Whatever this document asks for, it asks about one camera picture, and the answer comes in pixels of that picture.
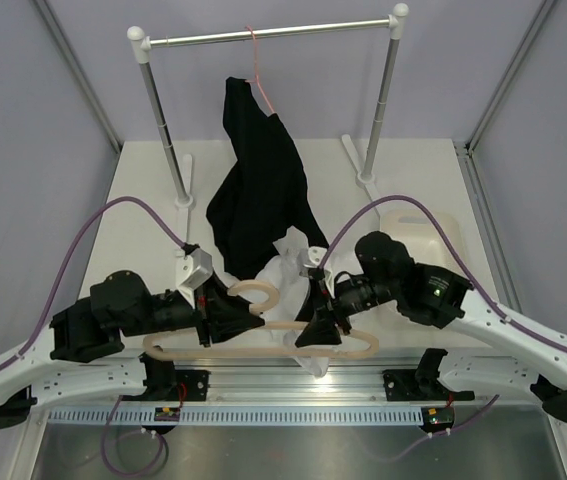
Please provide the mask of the beige wooden hanger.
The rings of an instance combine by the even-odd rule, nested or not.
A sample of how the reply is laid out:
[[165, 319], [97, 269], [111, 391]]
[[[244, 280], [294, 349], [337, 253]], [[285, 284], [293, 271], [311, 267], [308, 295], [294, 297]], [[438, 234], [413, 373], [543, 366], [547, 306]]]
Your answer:
[[[249, 311], [264, 321], [263, 314], [274, 308], [281, 297], [276, 287], [257, 279], [237, 281], [227, 286], [227, 293], [248, 301]], [[313, 281], [309, 280], [309, 291], [305, 300], [308, 297], [313, 298], [313, 294]], [[269, 331], [301, 333], [306, 323], [296, 321], [296, 318], [291, 322], [265, 321], [265, 325], [260, 328], [220, 344], [211, 343], [209, 348], [204, 348], [199, 344], [196, 330], [199, 322], [196, 306], [192, 307], [177, 290], [159, 295], [156, 309], [147, 319], [151, 322], [151, 327], [141, 334], [128, 334], [125, 343], [128, 347], [161, 361], [284, 357], [362, 360], [373, 356], [379, 350], [377, 337], [352, 326], [349, 335], [339, 332], [341, 344], [336, 346], [297, 348], [294, 345], [292, 348], [286, 348], [275, 345]]]

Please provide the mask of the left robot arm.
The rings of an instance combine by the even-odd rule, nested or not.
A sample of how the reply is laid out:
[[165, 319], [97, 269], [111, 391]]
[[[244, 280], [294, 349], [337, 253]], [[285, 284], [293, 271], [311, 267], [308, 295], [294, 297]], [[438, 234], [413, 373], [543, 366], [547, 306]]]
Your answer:
[[264, 324], [217, 277], [187, 296], [177, 290], [153, 294], [138, 274], [115, 272], [56, 313], [34, 343], [0, 355], [0, 430], [54, 404], [108, 396], [174, 400], [182, 394], [173, 362], [134, 354], [127, 339], [193, 329], [200, 345], [210, 347]]

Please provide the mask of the white t shirt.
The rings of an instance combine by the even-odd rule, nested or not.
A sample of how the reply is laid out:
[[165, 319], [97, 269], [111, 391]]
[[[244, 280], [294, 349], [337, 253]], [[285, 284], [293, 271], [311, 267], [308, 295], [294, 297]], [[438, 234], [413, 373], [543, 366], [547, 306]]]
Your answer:
[[[304, 234], [291, 227], [287, 234], [274, 242], [277, 251], [266, 266], [257, 274], [256, 279], [270, 283], [277, 288], [281, 297], [278, 304], [263, 314], [267, 323], [294, 321], [305, 301], [309, 291], [309, 280], [302, 277], [298, 265], [298, 256], [308, 248]], [[352, 251], [335, 253], [331, 257], [332, 266], [336, 273], [347, 271], [353, 274], [362, 273], [357, 266], [355, 254]], [[269, 335], [277, 346], [292, 348], [299, 336], [298, 331], [269, 331]], [[325, 357], [292, 357], [292, 359], [308, 374], [322, 378], [327, 374], [330, 359]]]

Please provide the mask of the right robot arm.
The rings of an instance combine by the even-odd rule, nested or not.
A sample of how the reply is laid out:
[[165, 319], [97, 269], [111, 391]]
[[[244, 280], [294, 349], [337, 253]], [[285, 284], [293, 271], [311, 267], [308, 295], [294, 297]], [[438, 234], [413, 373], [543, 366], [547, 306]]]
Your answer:
[[310, 317], [298, 348], [335, 346], [352, 336], [351, 316], [394, 302], [407, 320], [454, 331], [494, 348], [495, 357], [429, 348], [409, 385], [427, 398], [449, 393], [523, 392], [567, 423], [567, 334], [496, 303], [477, 284], [444, 267], [416, 262], [405, 245], [375, 231], [358, 240], [362, 269], [344, 281], [310, 269], [303, 305]]

